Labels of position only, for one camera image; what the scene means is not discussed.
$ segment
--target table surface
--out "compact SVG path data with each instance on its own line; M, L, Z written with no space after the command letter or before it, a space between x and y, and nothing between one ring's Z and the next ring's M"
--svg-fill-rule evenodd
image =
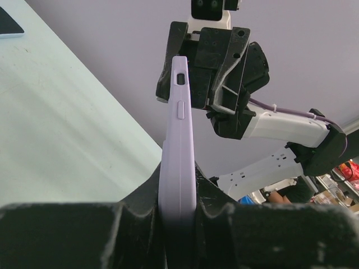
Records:
M25 30L0 39L0 206L118 201L161 149L23 0L0 0Z

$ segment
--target red object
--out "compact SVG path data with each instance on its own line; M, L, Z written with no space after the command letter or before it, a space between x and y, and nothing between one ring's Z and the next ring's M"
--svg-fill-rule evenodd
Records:
M349 161L349 163L352 169L347 167L345 164L340 164L339 171L349 182L359 180L359 165L354 163L353 161Z

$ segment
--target purple cable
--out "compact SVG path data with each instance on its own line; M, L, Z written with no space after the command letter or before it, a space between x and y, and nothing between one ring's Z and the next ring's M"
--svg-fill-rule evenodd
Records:
M264 104L262 102L259 102L253 98L250 98L249 99L249 102L261 107L261 108L264 108L264 109L267 109L267 110L270 110L270 111L276 111L276 112L281 112L281 113L286 113L286 114L290 114L290 115L296 115L296 116L302 116L302 117L306 117L306 118L310 118L310 119L317 119L317 120L321 120L322 122L329 122L331 124L335 124L336 126L339 126L337 125L335 122L333 122L332 120L330 119L327 119L326 117L322 117L322 116L315 116L314 114L311 114L311 113L307 113L307 112L301 112L301 111L296 111L296 110L292 110L292 109L286 109L286 108L275 108L271 105L267 105L267 104ZM344 144L344 149L343 149L343 152L340 154L339 157L341 157L345 150L347 149L347 146L348 146L348 140L346 138L346 142Z

